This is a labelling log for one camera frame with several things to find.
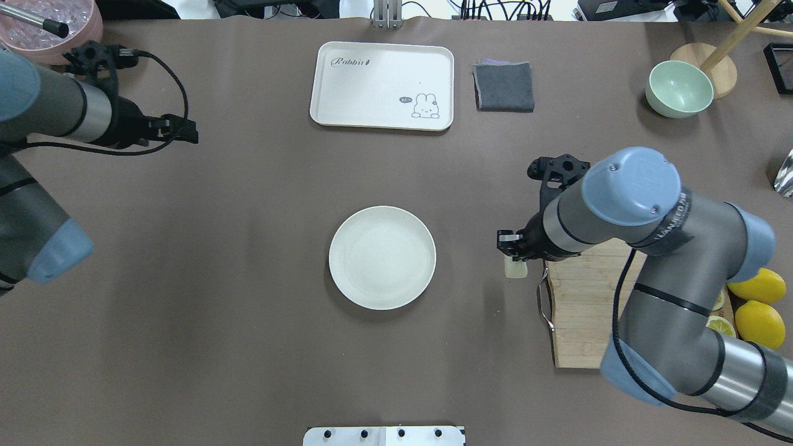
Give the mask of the grey robot arm near bucket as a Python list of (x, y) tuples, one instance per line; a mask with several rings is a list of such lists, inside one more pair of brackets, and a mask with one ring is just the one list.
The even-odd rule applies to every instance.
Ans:
[(65, 72), (2, 52), (2, 294), (23, 281), (52, 282), (94, 250), (93, 240), (28, 169), (37, 149), (139, 156), (187, 130), (189, 102), (178, 115), (148, 116), (120, 94), (117, 73), (147, 51), (88, 42), (67, 54)]

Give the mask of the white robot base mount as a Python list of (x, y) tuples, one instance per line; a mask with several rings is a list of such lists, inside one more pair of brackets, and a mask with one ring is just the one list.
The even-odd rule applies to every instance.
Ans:
[(458, 426), (315, 427), (303, 445), (465, 445), (465, 429)]

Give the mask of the black gripper with bun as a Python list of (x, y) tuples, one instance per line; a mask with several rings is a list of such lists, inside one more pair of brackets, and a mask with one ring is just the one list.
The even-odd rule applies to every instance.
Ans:
[(538, 212), (517, 234), (512, 230), (498, 230), (496, 248), (510, 258), (522, 261), (558, 261), (558, 247), (550, 240), (543, 226), (543, 213)]

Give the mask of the grey robot arm with bun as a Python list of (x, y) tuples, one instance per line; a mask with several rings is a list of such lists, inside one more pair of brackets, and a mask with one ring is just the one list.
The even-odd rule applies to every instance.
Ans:
[(611, 335), (600, 365), (614, 387), (655, 406), (704, 413), (791, 442), (791, 361), (757, 341), (706, 326), (727, 283), (755, 276), (773, 257), (768, 223), (683, 185), (648, 147), (627, 147), (597, 164), (541, 156), (540, 208), (497, 248), (513, 261), (562, 261), (609, 240), (646, 259), (623, 310), (616, 285)]

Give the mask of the black gripper near bucket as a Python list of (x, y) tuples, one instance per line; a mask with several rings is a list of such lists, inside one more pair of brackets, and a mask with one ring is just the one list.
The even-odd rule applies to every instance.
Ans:
[(145, 116), (134, 102), (119, 97), (115, 107), (116, 121), (108, 134), (111, 149), (127, 149), (131, 145), (147, 146), (149, 141), (166, 141), (162, 131), (170, 128), (170, 118)]

